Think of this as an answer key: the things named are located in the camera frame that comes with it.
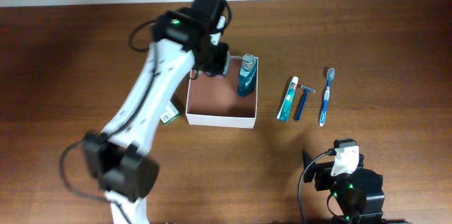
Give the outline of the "teal mouthwash bottle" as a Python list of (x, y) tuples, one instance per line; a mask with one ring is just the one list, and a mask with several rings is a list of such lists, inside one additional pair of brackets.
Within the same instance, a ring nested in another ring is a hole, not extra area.
[(256, 87), (257, 59), (252, 54), (245, 54), (239, 70), (239, 84), (237, 93), (241, 97), (251, 94)]

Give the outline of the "green and white soap box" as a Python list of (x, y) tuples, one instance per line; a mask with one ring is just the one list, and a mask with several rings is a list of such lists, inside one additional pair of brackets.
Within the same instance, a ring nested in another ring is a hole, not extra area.
[(163, 124), (169, 124), (169, 123), (173, 122), (175, 119), (177, 119), (178, 117), (180, 117), (180, 115), (181, 115), (181, 113), (176, 108), (176, 106), (172, 102), (169, 102), (169, 104), (164, 109), (164, 112), (160, 116), (160, 121)]

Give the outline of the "green and white toothpaste tube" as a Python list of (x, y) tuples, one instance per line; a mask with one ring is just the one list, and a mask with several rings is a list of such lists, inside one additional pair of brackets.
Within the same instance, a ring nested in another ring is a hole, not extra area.
[(289, 86), (287, 87), (287, 92), (285, 94), (284, 100), (280, 107), (280, 110), (277, 114), (277, 119), (280, 121), (288, 122), (290, 118), (290, 111), (292, 108), (293, 99), (295, 96), (295, 92), (297, 89), (297, 85), (299, 82), (299, 78), (297, 76), (293, 76)]

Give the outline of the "clear bottle with purple liquid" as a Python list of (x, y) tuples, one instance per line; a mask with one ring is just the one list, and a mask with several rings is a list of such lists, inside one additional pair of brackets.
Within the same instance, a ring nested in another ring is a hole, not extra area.
[(229, 71), (229, 67), (230, 67), (230, 52), (228, 51), (227, 52), (227, 55), (226, 55), (226, 59), (225, 59), (225, 67), (224, 67), (224, 69), (223, 69), (223, 72), (222, 72), (222, 76), (226, 76), (227, 75), (227, 73), (228, 73), (228, 71)]

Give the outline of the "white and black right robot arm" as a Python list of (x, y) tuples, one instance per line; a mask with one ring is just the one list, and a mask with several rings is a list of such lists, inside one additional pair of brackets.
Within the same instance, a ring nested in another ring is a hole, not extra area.
[(315, 158), (302, 151), (304, 169), (297, 185), (297, 198), (303, 223), (302, 183), (314, 183), (316, 191), (328, 191), (327, 201), (335, 199), (342, 213), (334, 213), (332, 223), (390, 224), (406, 223), (404, 219), (383, 218), (383, 176), (364, 168), (364, 155), (356, 140), (336, 139), (333, 147)]

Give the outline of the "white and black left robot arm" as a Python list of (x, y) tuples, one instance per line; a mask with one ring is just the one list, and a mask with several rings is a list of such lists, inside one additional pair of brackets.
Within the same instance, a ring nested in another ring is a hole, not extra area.
[(148, 222), (146, 197), (160, 171), (148, 153), (160, 118), (187, 74), (226, 72), (230, 56), (220, 38), (231, 20), (231, 12), (180, 8), (131, 33), (130, 43), (143, 28), (153, 36), (143, 69), (102, 131), (89, 131), (81, 141), (89, 173), (104, 191), (99, 200), (109, 204), (114, 223)]

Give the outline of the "white cardboard box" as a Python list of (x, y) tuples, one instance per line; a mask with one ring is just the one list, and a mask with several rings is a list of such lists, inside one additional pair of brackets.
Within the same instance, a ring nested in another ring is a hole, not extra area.
[(189, 80), (185, 115), (190, 125), (253, 129), (257, 118), (258, 88), (245, 97), (237, 93), (241, 56), (230, 57), (226, 76), (200, 73)]

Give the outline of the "blue disposable razor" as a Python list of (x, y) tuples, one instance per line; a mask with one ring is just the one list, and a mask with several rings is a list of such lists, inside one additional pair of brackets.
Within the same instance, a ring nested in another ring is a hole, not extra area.
[(304, 106), (306, 104), (307, 98), (310, 93), (315, 93), (316, 91), (313, 88), (309, 88), (307, 86), (300, 86), (300, 88), (303, 90), (303, 94), (300, 98), (299, 107), (297, 108), (297, 112), (295, 114), (295, 121), (298, 122), (301, 119)]

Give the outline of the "blue and white toothbrush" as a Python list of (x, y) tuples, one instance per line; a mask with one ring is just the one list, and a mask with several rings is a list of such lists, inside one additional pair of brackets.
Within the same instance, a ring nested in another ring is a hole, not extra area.
[(321, 113), (320, 113), (320, 118), (319, 118), (319, 126), (324, 126), (324, 124), (326, 122), (326, 113), (327, 113), (327, 109), (328, 109), (328, 101), (329, 101), (330, 92), (331, 92), (331, 82), (334, 78), (335, 78), (335, 69), (329, 68), (327, 70), (327, 74), (326, 74), (327, 82), (326, 82), (325, 92), (323, 94), (323, 102), (322, 102)]

